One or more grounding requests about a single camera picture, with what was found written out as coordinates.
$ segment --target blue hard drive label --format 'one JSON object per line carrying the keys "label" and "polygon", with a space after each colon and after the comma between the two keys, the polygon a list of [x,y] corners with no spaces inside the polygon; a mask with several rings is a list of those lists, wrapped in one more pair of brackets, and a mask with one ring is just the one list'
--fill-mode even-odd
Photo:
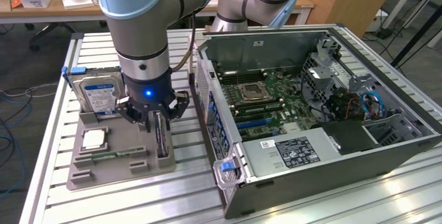
{"label": "blue hard drive label", "polygon": [[84,90],[94,112],[99,115],[115,114],[114,84],[88,85]]}
{"label": "blue hard drive label", "polygon": [[92,89],[114,88],[114,84],[88,85],[84,87],[87,91]]}

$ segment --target blue latch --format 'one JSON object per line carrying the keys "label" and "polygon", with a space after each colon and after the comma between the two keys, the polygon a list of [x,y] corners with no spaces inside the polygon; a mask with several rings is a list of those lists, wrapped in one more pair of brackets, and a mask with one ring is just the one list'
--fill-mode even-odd
{"label": "blue latch", "polygon": [[229,172],[229,171],[233,171],[235,170],[235,164],[233,161],[227,161],[225,163],[221,164],[221,169],[222,169],[222,172]]}
{"label": "blue latch", "polygon": [[87,71],[86,67],[72,67],[71,74],[72,75],[84,74],[86,71]]}
{"label": "blue latch", "polygon": [[68,67],[67,66],[63,66],[62,67],[62,77],[64,78],[64,80],[67,80],[68,85],[72,88],[72,85],[71,85],[71,82],[70,82],[70,78],[68,78],[67,72],[68,72]]}

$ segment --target wooden desk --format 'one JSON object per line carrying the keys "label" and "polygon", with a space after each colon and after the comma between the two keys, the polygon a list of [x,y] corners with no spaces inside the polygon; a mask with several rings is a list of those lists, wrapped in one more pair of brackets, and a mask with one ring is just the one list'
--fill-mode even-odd
{"label": "wooden desk", "polygon": [[[305,24],[315,4],[310,0],[298,0],[293,13],[298,14],[297,24]],[[216,7],[207,7],[196,16],[216,16]],[[62,0],[51,0],[48,8],[11,9],[11,0],[0,0],[0,23],[38,23],[104,20],[99,6],[66,10]]]}

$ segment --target hard drive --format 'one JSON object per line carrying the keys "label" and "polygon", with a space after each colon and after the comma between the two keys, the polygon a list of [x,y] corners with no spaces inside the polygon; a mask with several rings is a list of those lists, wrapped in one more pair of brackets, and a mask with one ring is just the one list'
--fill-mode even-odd
{"label": "hard drive", "polygon": [[119,67],[106,69],[74,67],[68,79],[82,105],[82,112],[94,112],[99,120],[119,117],[115,102],[124,97]]}

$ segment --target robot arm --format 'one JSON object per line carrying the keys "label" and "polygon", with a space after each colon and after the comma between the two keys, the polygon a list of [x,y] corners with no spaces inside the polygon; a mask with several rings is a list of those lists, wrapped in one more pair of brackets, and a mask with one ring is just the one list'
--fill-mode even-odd
{"label": "robot arm", "polygon": [[219,0],[212,32],[246,31],[247,19],[271,28],[287,22],[297,0]]}
{"label": "robot arm", "polygon": [[[170,121],[180,118],[188,105],[188,93],[175,92],[171,85],[167,27],[208,1],[100,0],[128,96],[118,101],[116,110],[130,122],[146,124],[147,130],[150,111],[159,111]],[[294,4],[295,0],[219,0],[212,30],[247,30],[247,19],[279,28]]]}
{"label": "robot arm", "polygon": [[116,110],[131,122],[147,125],[150,111],[170,121],[188,104],[188,93],[174,92],[167,27],[210,0],[100,0],[124,75],[128,97]]}

